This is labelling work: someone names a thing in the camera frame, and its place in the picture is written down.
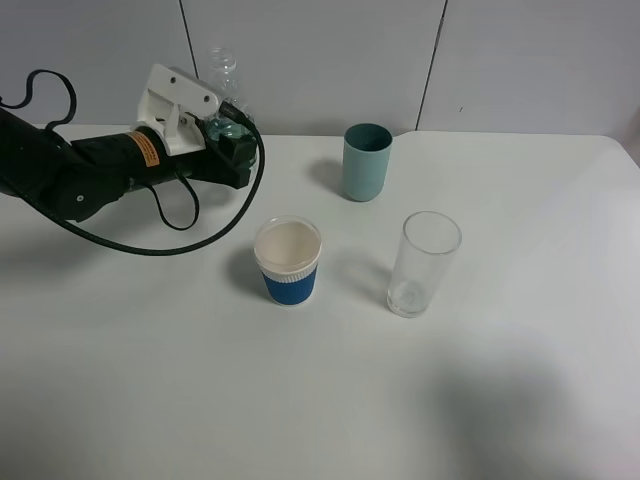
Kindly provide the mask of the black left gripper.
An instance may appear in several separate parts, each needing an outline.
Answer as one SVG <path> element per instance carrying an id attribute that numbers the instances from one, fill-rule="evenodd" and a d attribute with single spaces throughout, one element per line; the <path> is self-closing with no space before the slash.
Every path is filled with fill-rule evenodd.
<path id="1" fill-rule="evenodd" d="M 218 114 L 197 118 L 195 124 L 206 151 L 172 156 L 149 127 L 75 140 L 71 146 L 83 164 L 74 168 L 69 185 L 75 193 L 128 193 L 182 176 L 233 189 L 246 187 L 257 157 L 255 138 L 221 135 Z"/>

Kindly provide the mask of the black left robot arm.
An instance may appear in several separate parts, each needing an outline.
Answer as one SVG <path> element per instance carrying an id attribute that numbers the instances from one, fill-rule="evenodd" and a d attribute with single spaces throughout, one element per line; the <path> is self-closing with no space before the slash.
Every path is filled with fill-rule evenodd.
<path id="1" fill-rule="evenodd" d="M 1 111 L 1 191 L 14 186 L 59 217 L 81 222 L 123 195 L 178 178 L 241 189 L 257 153 L 252 135 L 208 140 L 204 149 L 169 155 L 159 134 L 133 131 L 66 142 Z"/>

